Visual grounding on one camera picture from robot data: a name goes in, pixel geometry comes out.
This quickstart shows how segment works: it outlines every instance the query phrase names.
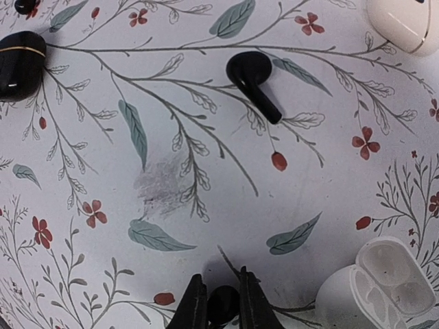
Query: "open earbud case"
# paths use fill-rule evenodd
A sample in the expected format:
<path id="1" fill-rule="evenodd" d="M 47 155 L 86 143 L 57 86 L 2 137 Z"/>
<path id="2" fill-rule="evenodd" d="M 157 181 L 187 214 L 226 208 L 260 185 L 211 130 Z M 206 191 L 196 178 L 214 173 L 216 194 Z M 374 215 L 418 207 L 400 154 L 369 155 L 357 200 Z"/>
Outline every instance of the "open earbud case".
<path id="1" fill-rule="evenodd" d="M 435 304 L 434 290 L 408 248 L 380 237 L 360 249 L 354 265 L 325 281 L 316 314 L 324 328 L 407 329 L 406 319 Z"/>

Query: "earbud case lid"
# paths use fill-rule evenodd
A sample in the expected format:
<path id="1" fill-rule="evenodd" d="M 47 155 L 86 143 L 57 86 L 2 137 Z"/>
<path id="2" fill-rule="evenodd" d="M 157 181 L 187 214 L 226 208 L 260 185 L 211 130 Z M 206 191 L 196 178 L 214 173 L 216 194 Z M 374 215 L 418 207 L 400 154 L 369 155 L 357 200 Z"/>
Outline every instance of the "earbud case lid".
<path id="1" fill-rule="evenodd" d="M 38 89 L 46 58 L 46 42 L 24 31 L 0 40 L 0 101 L 21 101 Z"/>
<path id="2" fill-rule="evenodd" d="M 375 238 L 360 249 L 355 262 L 351 288 L 378 328 L 404 329 L 402 318 L 423 315 L 436 304 L 433 287 L 400 240 Z"/>

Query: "white earbud case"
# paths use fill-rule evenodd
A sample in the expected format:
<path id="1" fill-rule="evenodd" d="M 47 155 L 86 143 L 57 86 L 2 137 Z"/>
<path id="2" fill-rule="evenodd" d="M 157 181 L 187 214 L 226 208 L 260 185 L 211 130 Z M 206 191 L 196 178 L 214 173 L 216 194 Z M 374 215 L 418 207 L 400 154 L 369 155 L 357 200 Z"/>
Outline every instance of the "white earbud case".
<path id="1" fill-rule="evenodd" d="M 439 49 L 439 0 L 367 0 L 367 11 L 376 31 L 405 52 Z"/>

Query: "black earbud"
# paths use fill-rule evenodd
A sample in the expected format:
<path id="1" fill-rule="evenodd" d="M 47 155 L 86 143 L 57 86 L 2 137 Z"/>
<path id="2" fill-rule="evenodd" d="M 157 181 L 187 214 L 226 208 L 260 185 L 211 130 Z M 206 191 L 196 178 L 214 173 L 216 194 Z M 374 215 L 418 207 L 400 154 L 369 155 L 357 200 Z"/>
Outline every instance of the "black earbud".
<path id="1" fill-rule="evenodd" d="M 20 15 L 28 15 L 34 10 L 36 6 L 36 0 L 16 0 L 15 1 L 15 10 Z"/>
<path id="2" fill-rule="evenodd" d="M 216 326 L 223 326 L 239 314 L 239 293 L 231 286 L 220 286 L 207 300 L 207 319 Z"/>
<path id="3" fill-rule="evenodd" d="M 282 119 L 282 114 L 259 88 L 272 74 L 268 56 L 258 51 L 238 53 L 228 61 L 226 71 L 230 81 L 271 124 L 275 125 Z"/>

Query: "green leaf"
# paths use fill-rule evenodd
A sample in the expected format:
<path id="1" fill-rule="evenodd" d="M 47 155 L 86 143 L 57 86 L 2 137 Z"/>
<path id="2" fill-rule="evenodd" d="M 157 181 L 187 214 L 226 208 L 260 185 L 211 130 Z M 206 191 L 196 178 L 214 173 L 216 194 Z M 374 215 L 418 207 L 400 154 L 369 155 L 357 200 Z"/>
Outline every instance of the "green leaf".
<path id="1" fill-rule="evenodd" d="M 128 236 L 136 243 L 162 252 L 179 252 L 196 248 L 195 245 L 185 245 L 178 242 L 157 225 L 142 219 L 133 219 L 130 222 Z"/>
<path id="2" fill-rule="evenodd" d="M 131 131 L 131 141 L 136 148 L 140 159 L 142 160 L 142 168 L 145 170 L 146 155 L 147 155 L 147 142 L 146 134 L 143 129 L 142 122 L 140 121 L 139 112 L 137 109 L 122 100 L 119 101 L 119 109 L 125 119 L 128 127 Z"/>
<path id="3" fill-rule="evenodd" d="M 438 320 L 427 320 L 416 326 L 411 326 L 409 329 L 430 329 Z"/>
<path id="4" fill-rule="evenodd" d="M 273 255 L 284 255 L 299 248 L 311 235 L 314 226 L 317 224 L 320 215 L 315 216 L 311 221 L 302 224 L 291 232 L 276 234 L 267 240 L 267 246 Z"/>
<path id="5" fill-rule="evenodd" d="M 85 0 L 77 5 L 71 5 L 63 11 L 57 13 L 50 20 L 50 33 L 58 32 L 64 25 L 66 25 L 80 10 L 87 4 L 88 0 Z"/>
<path id="6" fill-rule="evenodd" d="M 209 33 L 221 39 L 237 36 L 253 13 L 255 6 L 255 0 L 244 0 L 233 5 L 217 19 Z"/>
<path id="7" fill-rule="evenodd" d="M 36 179 L 36 176 L 32 171 L 32 169 L 30 169 L 29 167 L 23 166 L 21 164 L 16 164 L 14 165 L 14 168 L 12 168 L 12 172 L 17 178 L 20 179 L 25 178 L 27 180 L 30 180 L 34 182 L 41 189 L 40 183 Z"/>
<path id="8" fill-rule="evenodd" d="M 273 59 L 273 64 L 278 68 L 291 73 L 292 75 L 302 80 L 303 82 L 306 82 L 307 84 L 311 84 L 312 86 L 320 88 L 329 96 L 332 96 L 329 90 L 325 86 L 323 86 L 322 82 L 320 82 L 319 79 L 314 77 L 312 74 L 310 74 L 310 72 L 308 72 L 304 68 L 298 66 L 289 58 L 283 58 L 282 60 L 280 58 L 275 58 Z"/>

